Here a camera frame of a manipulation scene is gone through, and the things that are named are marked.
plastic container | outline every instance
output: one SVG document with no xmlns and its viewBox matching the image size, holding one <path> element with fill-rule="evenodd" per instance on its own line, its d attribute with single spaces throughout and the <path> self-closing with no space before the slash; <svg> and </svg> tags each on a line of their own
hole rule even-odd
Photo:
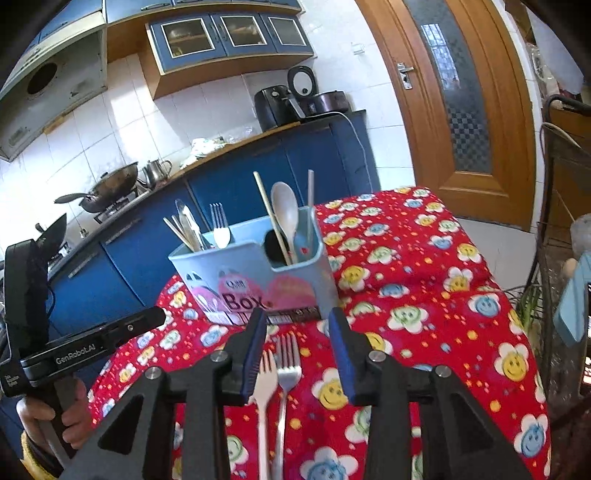
<svg viewBox="0 0 591 480">
<path fill-rule="evenodd" d="M 264 308 L 269 323 L 303 322 L 328 318 L 338 294 L 322 235 L 309 207 L 299 208 L 294 265 L 271 263 L 264 249 L 272 231 L 268 216 L 230 226 L 232 241 L 223 249 L 191 252 L 184 244 L 168 259 L 197 304 L 212 323 L 244 325 L 252 309 Z M 307 242 L 307 226 L 314 232 Z M 204 235 L 214 245 L 213 234 Z"/>
</svg>

blue cabinet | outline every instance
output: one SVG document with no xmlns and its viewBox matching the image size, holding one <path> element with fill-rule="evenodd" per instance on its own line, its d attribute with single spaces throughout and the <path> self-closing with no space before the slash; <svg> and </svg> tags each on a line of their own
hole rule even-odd
<svg viewBox="0 0 591 480">
<path fill-rule="evenodd" d="M 50 22 L 41 30 L 40 40 L 55 33 L 67 24 L 75 22 L 86 15 L 98 12 L 103 8 L 102 0 L 71 0 L 61 11 L 53 17 Z"/>
<path fill-rule="evenodd" d="M 267 214 L 252 175 L 254 171 L 261 175 L 267 195 L 271 195 L 276 181 L 284 181 L 294 190 L 298 204 L 303 205 L 285 150 L 274 140 L 271 145 L 241 148 L 225 158 L 208 162 L 189 178 L 189 185 L 210 225 L 210 203 L 223 203 L 230 225 Z"/>
<path fill-rule="evenodd" d="M 114 23 L 171 6 L 172 0 L 106 0 L 106 18 L 108 23 Z"/>
<path fill-rule="evenodd" d="M 51 322 L 62 335 L 77 333 L 143 308 L 98 244 L 76 255 L 51 279 L 50 285 L 56 294 Z"/>
<path fill-rule="evenodd" d="M 303 126 L 308 129 L 302 142 L 301 133 L 289 132 L 281 140 L 303 199 L 308 198 L 308 169 L 314 170 L 314 202 L 327 203 L 351 195 L 345 169 L 329 125 Z"/>
<path fill-rule="evenodd" d="M 209 230 L 183 183 L 177 183 L 145 200 L 102 235 L 101 244 L 127 285 L 146 307 L 158 299 L 164 284 L 175 273 L 168 255 L 180 240 L 163 222 L 177 214 L 175 200 L 187 205 L 199 228 Z"/>
<path fill-rule="evenodd" d="M 275 53 L 277 51 L 261 16 L 257 13 L 212 14 L 212 19 L 229 56 Z"/>
<path fill-rule="evenodd" d="M 189 15 L 154 22 L 154 55 L 165 72 L 226 56 L 210 15 Z"/>
<path fill-rule="evenodd" d="M 296 17 L 271 14 L 261 14 L 261 17 L 279 53 L 314 53 Z"/>
</svg>

white spoon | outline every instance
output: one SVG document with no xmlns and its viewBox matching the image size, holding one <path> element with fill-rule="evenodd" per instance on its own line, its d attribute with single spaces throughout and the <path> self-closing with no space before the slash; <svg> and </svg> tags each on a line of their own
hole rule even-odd
<svg viewBox="0 0 591 480">
<path fill-rule="evenodd" d="M 296 194 L 287 183 L 278 181 L 271 189 L 271 204 L 279 226 L 285 233 L 290 249 L 292 263 L 297 263 L 294 238 L 296 237 L 298 224 L 298 207 Z"/>
</svg>

human hand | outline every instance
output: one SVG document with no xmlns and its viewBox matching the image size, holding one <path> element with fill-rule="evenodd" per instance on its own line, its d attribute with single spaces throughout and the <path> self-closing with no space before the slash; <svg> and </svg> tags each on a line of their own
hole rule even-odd
<svg viewBox="0 0 591 480">
<path fill-rule="evenodd" d="M 25 396 L 17 403 L 17 413 L 29 438 L 53 455 L 39 427 L 39 420 L 50 421 L 56 416 L 53 408 L 37 398 Z M 78 378 L 76 379 L 76 401 L 62 414 L 61 421 L 68 427 L 62 435 L 64 441 L 72 445 L 73 449 L 82 448 L 92 433 L 92 418 L 88 410 L 86 386 Z"/>
</svg>

plastic fork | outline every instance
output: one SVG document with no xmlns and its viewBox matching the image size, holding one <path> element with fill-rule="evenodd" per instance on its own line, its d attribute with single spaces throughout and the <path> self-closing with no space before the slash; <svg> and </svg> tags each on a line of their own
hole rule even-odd
<svg viewBox="0 0 591 480">
<path fill-rule="evenodd" d="M 259 411 L 259 480 L 269 480 L 269 447 L 267 444 L 267 405 L 277 390 L 277 365 L 271 352 L 263 351 L 261 366 L 256 376 L 254 400 Z"/>
<path fill-rule="evenodd" d="M 218 248 L 226 248 L 230 243 L 230 229 L 226 212 L 223 211 L 221 203 L 210 203 L 209 209 L 212 212 L 213 240 Z"/>
</svg>

